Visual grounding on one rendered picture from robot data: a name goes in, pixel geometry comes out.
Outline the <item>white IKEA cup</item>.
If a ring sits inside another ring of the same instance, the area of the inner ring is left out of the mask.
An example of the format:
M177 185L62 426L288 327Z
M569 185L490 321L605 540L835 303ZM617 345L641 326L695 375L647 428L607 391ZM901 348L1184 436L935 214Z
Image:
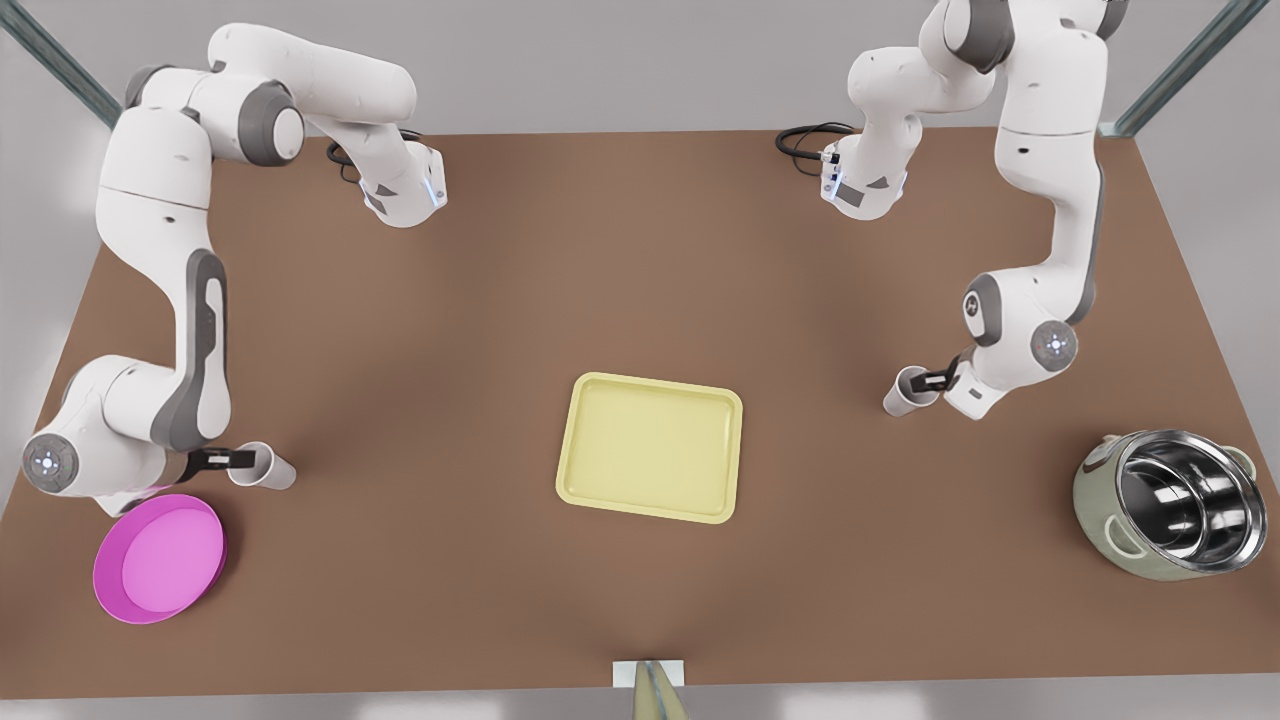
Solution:
M940 397L936 389L916 391L913 382L927 373L927 369L918 365L902 368L895 377L882 401L883 410L891 416L905 416L923 407L929 407Z
M238 447L227 474L238 487L264 489L289 489L297 479L297 470L270 445L260 441Z

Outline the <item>pink round plate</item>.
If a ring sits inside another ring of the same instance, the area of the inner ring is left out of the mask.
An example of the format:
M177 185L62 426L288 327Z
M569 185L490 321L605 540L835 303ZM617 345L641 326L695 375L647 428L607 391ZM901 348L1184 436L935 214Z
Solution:
M118 621L160 623L198 601L225 559L227 533L209 503L191 495L157 496L105 534L93 561L93 593Z

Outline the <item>green pot with steel interior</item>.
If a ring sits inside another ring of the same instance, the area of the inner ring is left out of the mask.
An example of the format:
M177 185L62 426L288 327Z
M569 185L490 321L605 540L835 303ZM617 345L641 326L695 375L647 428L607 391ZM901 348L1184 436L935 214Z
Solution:
M1242 570L1268 536L1252 459L1188 430L1106 436L1076 469L1071 501L1094 548L1121 570L1184 582Z

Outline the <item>pale yellow rectangular tray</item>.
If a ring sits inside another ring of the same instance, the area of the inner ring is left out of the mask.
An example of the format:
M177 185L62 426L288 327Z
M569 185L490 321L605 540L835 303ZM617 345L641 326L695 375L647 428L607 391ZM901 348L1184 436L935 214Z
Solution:
M718 525L735 512L742 401L731 389L589 372L556 474L566 503Z

